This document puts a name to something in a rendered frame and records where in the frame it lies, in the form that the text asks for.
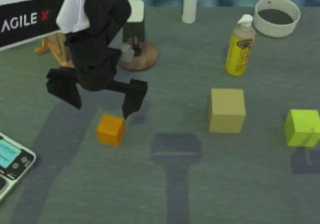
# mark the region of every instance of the table surface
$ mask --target table surface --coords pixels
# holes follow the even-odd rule
[[[122,94],[81,91],[75,110],[47,94],[45,75],[58,64],[34,54],[40,41],[1,52],[0,130],[40,158],[0,207],[0,223],[319,223],[319,151],[287,147],[283,132],[289,109],[320,108],[319,8],[301,11],[291,36],[258,34],[247,72],[231,77],[230,34],[251,8],[202,8],[192,25],[179,8],[147,8],[160,60],[117,76],[149,82],[119,148],[95,131],[103,113],[121,115]],[[211,88],[244,89],[242,133],[208,133]]]

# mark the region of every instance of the green cube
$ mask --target green cube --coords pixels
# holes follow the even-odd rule
[[[288,146],[316,146],[320,140],[318,110],[290,110],[285,120],[284,131]]]

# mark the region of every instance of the red x logo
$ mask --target red x logo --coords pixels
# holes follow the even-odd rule
[[[41,21],[47,21],[48,20],[48,13],[49,10],[41,11]]]

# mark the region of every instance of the device screen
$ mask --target device screen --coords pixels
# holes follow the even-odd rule
[[[0,166],[8,168],[11,163],[21,154],[21,150],[0,139]]]

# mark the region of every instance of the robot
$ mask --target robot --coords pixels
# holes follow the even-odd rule
[[[74,68],[50,69],[47,91],[78,109],[82,102],[77,85],[88,91],[124,93],[127,119],[139,111],[148,84],[114,79],[122,52],[109,44],[131,11],[128,0],[0,0],[0,51],[64,33]]]

